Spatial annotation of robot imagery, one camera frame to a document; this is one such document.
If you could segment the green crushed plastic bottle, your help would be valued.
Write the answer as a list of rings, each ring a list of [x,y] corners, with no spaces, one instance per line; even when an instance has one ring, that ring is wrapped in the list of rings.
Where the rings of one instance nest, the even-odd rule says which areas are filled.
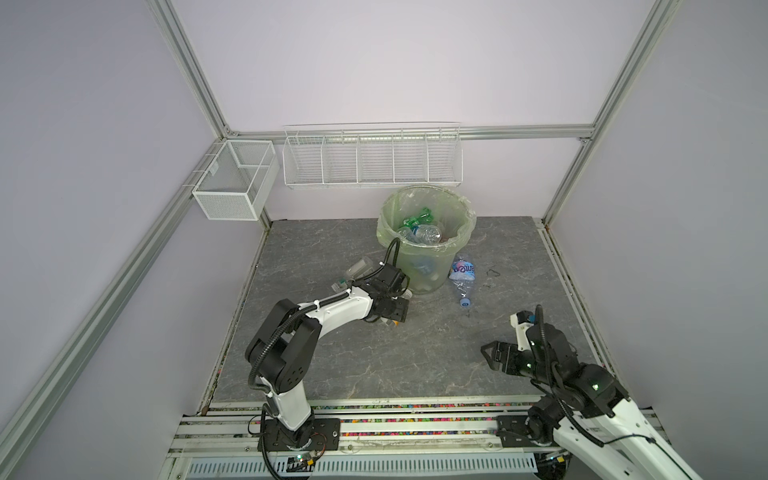
[[[407,217],[402,221],[401,227],[411,230],[421,225],[430,225],[434,222],[432,211],[428,207],[422,208],[417,214]]]

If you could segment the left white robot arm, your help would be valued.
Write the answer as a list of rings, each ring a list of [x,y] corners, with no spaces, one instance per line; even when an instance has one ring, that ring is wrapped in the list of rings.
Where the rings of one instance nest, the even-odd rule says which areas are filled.
[[[410,279],[398,266],[401,240],[393,239],[383,262],[340,293],[305,303],[278,301],[245,350],[247,385],[265,395],[261,447],[299,450],[332,435],[338,425],[316,421],[303,380],[322,336],[347,324],[406,320]]]

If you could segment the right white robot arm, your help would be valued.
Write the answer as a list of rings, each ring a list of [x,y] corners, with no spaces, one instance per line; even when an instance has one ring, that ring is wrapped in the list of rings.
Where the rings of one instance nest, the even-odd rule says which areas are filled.
[[[613,374],[579,360],[541,306],[512,315],[510,324],[515,342],[494,341],[481,353],[492,370],[527,378],[542,393],[526,415],[497,419],[503,447],[540,447],[538,478],[564,478],[572,459],[602,479],[698,478]]]

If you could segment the clear bottle blue pink label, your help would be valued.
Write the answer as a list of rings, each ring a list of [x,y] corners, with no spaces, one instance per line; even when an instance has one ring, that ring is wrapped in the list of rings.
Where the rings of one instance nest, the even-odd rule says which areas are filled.
[[[457,256],[451,267],[449,280],[458,294],[459,304],[463,308],[472,305],[472,290],[476,281],[475,264],[466,256]]]

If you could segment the clear square bottle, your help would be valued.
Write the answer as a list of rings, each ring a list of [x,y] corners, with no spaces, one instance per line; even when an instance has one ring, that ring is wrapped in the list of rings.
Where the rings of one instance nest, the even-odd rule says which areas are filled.
[[[344,272],[343,278],[346,281],[354,281],[374,272],[378,266],[376,261],[364,256]]]

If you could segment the green lined mesh waste bin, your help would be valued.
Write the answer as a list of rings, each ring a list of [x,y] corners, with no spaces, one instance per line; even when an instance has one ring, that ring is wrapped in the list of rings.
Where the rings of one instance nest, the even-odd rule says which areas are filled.
[[[417,245],[398,234],[402,221],[424,207],[432,211],[432,225],[441,229],[442,241],[437,245]],[[454,258],[469,243],[475,226],[476,214],[466,197],[440,186],[415,185],[401,188],[385,200],[376,236],[384,247],[400,240],[396,266],[409,277],[409,289],[420,295],[436,291],[447,281]]]

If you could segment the large clear bottle blue label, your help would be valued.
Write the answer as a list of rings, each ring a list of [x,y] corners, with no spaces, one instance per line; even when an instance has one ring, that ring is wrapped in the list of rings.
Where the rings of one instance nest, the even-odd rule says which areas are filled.
[[[437,245],[442,241],[441,229],[432,224],[403,226],[398,230],[398,234],[404,240],[417,245]]]

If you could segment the small white mesh basket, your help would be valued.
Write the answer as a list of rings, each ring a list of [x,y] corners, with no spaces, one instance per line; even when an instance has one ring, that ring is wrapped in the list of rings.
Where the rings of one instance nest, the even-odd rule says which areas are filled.
[[[259,221],[279,171],[271,141],[225,140],[192,193],[209,220]]]

